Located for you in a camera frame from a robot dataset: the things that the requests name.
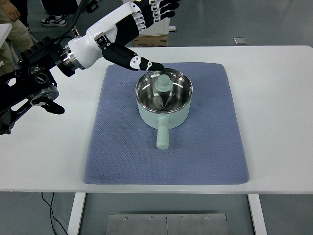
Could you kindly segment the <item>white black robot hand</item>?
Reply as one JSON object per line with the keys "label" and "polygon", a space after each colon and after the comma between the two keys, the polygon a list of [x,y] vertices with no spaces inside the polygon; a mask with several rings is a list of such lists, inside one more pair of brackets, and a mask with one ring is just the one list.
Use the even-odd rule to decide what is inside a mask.
{"label": "white black robot hand", "polygon": [[99,58],[132,71],[163,71],[126,47],[126,44],[154,24],[171,18],[179,7],[177,0],[134,0],[127,2],[97,21],[84,36],[71,39],[61,57],[59,69],[72,76],[76,69],[90,68]]}

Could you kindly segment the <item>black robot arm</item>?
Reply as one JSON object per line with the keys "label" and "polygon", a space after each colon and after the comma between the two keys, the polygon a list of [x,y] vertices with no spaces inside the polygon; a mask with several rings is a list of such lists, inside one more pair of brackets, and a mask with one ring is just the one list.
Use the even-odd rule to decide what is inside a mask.
{"label": "black robot arm", "polygon": [[66,76],[75,73],[70,49],[55,44],[49,37],[21,53],[16,70],[0,77],[0,133],[10,134],[15,122],[30,108],[39,106],[61,115],[65,109],[55,103],[57,82],[50,69],[58,67]]}

